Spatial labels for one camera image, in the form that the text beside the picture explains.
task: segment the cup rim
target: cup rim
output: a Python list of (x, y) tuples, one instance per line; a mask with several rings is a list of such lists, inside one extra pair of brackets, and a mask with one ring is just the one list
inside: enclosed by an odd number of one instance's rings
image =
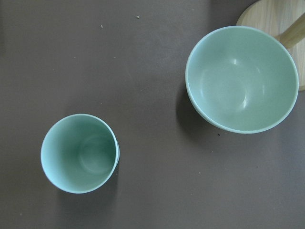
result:
[[(233, 129), (233, 128), (230, 128), (230, 127), (226, 127), (226, 126), (224, 126), (224, 125), (214, 121), (207, 114), (205, 114), (205, 112), (200, 108), (200, 106), (197, 104), (196, 100), (194, 99), (194, 97), (192, 95), (192, 90), (191, 90), (190, 85), (189, 85), (189, 74), (188, 74), (188, 72), (189, 72), (190, 64), (191, 64), (192, 57), (193, 57), (194, 53), (196, 52), (198, 47), (201, 46), (201, 44), (208, 37), (212, 36), (213, 34), (219, 32), (219, 31), (230, 30), (230, 29), (253, 30), (253, 31), (257, 32), (257, 33), (260, 33), (260, 34), (264, 35), (268, 39), (273, 40), (285, 52), (285, 54), (288, 56), (288, 58), (290, 60), (291, 66), (292, 66), (293, 71), (294, 71), (294, 77), (296, 79), (295, 93), (294, 93), (294, 96), (293, 96), (293, 100), (292, 100), (292, 103), (291, 103), (290, 107), (286, 111), (286, 113), (283, 114), (279, 118), (279, 120), (277, 120), (276, 122), (273, 122), (269, 126), (266, 126), (266, 127), (263, 127), (263, 128), (258, 128), (258, 129), (255, 129), (255, 130), (238, 130), (238, 129)], [(210, 124), (213, 124), (214, 126), (220, 128), (220, 129), (223, 129), (223, 130), (226, 130), (226, 131), (230, 131), (230, 132), (234, 132), (234, 133), (239, 133), (239, 134), (255, 134), (255, 133), (259, 133), (259, 132), (263, 132), (263, 131), (269, 130), (269, 129), (277, 126), (278, 124), (280, 124), (290, 114), (290, 112), (292, 111), (292, 109), (293, 109), (293, 107), (294, 107), (294, 105), (296, 103), (297, 96), (298, 96), (299, 77), (298, 77), (297, 68), (296, 68), (296, 65), (295, 65), (295, 62), (294, 62), (293, 58), (291, 57), (291, 55), (288, 52), (288, 50), (277, 39), (275, 39), (271, 35), (267, 34), (266, 32), (264, 32), (262, 30), (259, 30), (259, 29), (256, 29), (256, 28), (253, 28), (253, 27), (241, 26), (241, 25), (233, 25), (233, 26), (226, 26), (226, 27), (222, 27), (222, 28), (216, 29), (216, 30), (208, 33), (207, 35), (205, 35), (203, 38), (201, 38), (197, 42), (197, 44), (193, 47), (193, 49), (192, 49), (192, 51), (191, 51), (191, 53), (190, 53), (190, 55), (189, 55), (189, 57), (187, 59), (186, 68), (185, 68), (185, 84), (186, 84), (186, 90), (187, 90), (188, 96), (189, 96), (189, 98), (191, 100), (191, 103), (194, 106), (195, 110), (198, 112), (198, 114), (201, 117), (203, 117)]]
[[(87, 116), (87, 117), (94, 118), (94, 119), (97, 119), (98, 121), (100, 121), (105, 127), (107, 127), (107, 129), (108, 129), (109, 132), (111, 133), (112, 138), (113, 138), (114, 143), (115, 143), (115, 160), (114, 160), (113, 167), (112, 167), (112, 169), (111, 169), (109, 175), (108, 175), (100, 184), (98, 184), (97, 186), (92, 187), (92, 188), (87, 189), (87, 190), (83, 190), (83, 191), (69, 190), (69, 189), (67, 189), (67, 188), (59, 187), (58, 185), (54, 184), (54, 182), (50, 179), (49, 175), (45, 172), (44, 162), (43, 162), (43, 159), (42, 159), (42, 158), (43, 158), (43, 155), (42, 155), (42, 154), (43, 154), (42, 148), (43, 148), (43, 145), (44, 145), (44, 143), (45, 143), (45, 141), (46, 141), (46, 138), (47, 138), (48, 134), (49, 134), (49, 133), (52, 131), (52, 129), (54, 129), (58, 124), (60, 124), (61, 122), (65, 121), (65, 120), (68, 119), (68, 118), (75, 117), (75, 116)], [(120, 149), (119, 149), (119, 144), (118, 144), (118, 141), (117, 141), (117, 139), (116, 139), (116, 137), (115, 137), (115, 135), (114, 135), (114, 132), (112, 131), (112, 129), (109, 127), (109, 125), (108, 125), (105, 121), (103, 121), (102, 119), (100, 119), (100, 118), (98, 118), (98, 117), (96, 117), (96, 116), (94, 116), (94, 115), (91, 115), (91, 114), (72, 114), (72, 115), (66, 116), (66, 117), (60, 119), (59, 121), (57, 121), (57, 122), (48, 130), (48, 132), (46, 133), (46, 135), (45, 135), (45, 137), (44, 137), (44, 139), (43, 139), (43, 142), (42, 142), (42, 144), (41, 144), (41, 166), (42, 166), (42, 169), (43, 169), (44, 174), (46, 175), (46, 177), (48, 178), (48, 180), (49, 180), (54, 186), (56, 186), (57, 188), (59, 188), (59, 189), (65, 191), (65, 192), (74, 193), (74, 194), (83, 194), (83, 193), (88, 193), (88, 192), (91, 192), (91, 191), (94, 191), (94, 190), (98, 189), (99, 187), (101, 187), (103, 184), (105, 184), (105, 183), (109, 180), (109, 178), (110, 178), (111, 175), (113, 174), (113, 172), (114, 172), (114, 170), (115, 170), (115, 168), (116, 168), (116, 166), (117, 166), (117, 164), (118, 164), (118, 160), (119, 160), (119, 151), (120, 151)]]

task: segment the wood grain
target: wood grain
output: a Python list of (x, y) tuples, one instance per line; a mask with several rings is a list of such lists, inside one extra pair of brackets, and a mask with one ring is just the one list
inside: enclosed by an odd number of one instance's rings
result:
[[(305, 0), (260, 0), (247, 8), (236, 25), (254, 27), (277, 37), (305, 12)], [(299, 75), (299, 91), (305, 90), (305, 39), (287, 49)]]

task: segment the mint green cup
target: mint green cup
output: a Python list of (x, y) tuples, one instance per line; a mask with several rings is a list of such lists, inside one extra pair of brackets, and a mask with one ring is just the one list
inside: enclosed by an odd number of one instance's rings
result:
[(229, 26), (203, 37), (185, 70), (196, 111), (214, 126), (252, 134), (273, 128), (293, 109), (298, 74), (285, 47), (258, 29)]
[(58, 121), (41, 147), (45, 175), (53, 185), (70, 193), (87, 193), (102, 186), (113, 174), (119, 157), (113, 131), (89, 114)]

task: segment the wooden board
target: wooden board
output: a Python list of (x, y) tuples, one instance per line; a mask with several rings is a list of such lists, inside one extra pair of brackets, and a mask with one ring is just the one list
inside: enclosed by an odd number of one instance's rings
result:
[[(236, 25), (254, 27), (275, 37), (304, 12), (305, 0), (260, 0), (243, 12)], [(305, 39), (288, 51), (298, 70), (299, 91), (305, 90)]]

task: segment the wooden handle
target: wooden handle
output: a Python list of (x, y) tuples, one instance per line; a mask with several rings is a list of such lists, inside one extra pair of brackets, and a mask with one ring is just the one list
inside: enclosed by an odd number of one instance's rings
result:
[(302, 14), (285, 32), (276, 39), (289, 49), (305, 37), (305, 13)]

